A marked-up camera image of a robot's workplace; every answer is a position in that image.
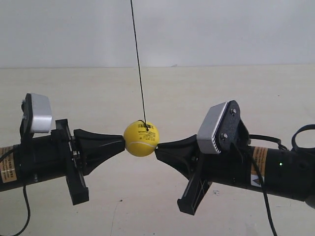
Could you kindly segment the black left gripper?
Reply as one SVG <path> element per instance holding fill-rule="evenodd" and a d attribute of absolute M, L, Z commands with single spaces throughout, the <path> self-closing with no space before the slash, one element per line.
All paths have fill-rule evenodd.
<path fill-rule="evenodd" d="M 56 121 L 48 136 L 34 137 L 29 128 L 21 135 L 20 174 L 26 185 L 65 177 L 72 204 L 89 200 L 84 177 L 106 160 L 125 150 L 122 135 L 99 134 L 75 129 L 79 158 L 74 159 L 74 140 L 67 119 Z"/>

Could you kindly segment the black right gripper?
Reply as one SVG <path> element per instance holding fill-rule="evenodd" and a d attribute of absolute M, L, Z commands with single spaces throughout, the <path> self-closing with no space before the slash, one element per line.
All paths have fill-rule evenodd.
<path fill-rule="evenodd" d="M 197 135 L 160 143 L 157 160 L 169 165 L 188 179 L 177 204 L 180 212 L 195 215 L 212 183 L 251 190 L 252 147 L 231 144 L 229 151 L 204 154 L 197 145 Z"/>

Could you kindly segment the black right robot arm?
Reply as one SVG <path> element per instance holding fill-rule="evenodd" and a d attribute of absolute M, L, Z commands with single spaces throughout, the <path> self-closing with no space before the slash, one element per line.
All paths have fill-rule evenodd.
<path fill-rule="evenodd" d="M 194 215 L 212 183 L 261 192 L 315 205 L 315 150 L 292 149 L 280 139 L 248 135 L 249 139 L 274 142 L 277 149 L 253 147 L 250 143 L 232 143 L 219 154 L 202 153 L 197 136 L 161 143 L 155 150 L 157 160 L 169 165 L 188 179 L 180 199 L 179 210 Z"/>

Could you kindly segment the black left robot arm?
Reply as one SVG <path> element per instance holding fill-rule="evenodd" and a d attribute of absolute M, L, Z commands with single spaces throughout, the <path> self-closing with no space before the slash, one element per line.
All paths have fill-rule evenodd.
<path fill-rule="evenodd" d="M 0 163 L 0 190 L 7 191 L 65 177 L 73 205 L 89 201 L 84 177 L 125 150 L 121 135 L 69 130 L 68 121 L 56 121 L 50 135 L 26 134 L 18 145 L 2 147 L 10 154 Z"/>

